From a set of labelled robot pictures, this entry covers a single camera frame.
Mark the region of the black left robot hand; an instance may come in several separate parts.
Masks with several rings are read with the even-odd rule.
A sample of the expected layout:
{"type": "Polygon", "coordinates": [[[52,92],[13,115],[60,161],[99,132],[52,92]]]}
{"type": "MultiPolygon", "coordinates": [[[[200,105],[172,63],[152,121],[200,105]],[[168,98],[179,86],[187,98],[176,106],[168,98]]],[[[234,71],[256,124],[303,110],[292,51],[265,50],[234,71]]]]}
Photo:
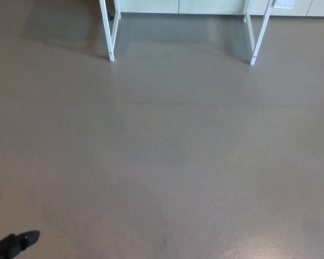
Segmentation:
{"type": "Polygon", "coordinates": [[[36,244],[40,237],[39,230],[31,230],[20,234],[10,234],[0,240],[0,258],[15,258],[28,247],[36,244]]]}

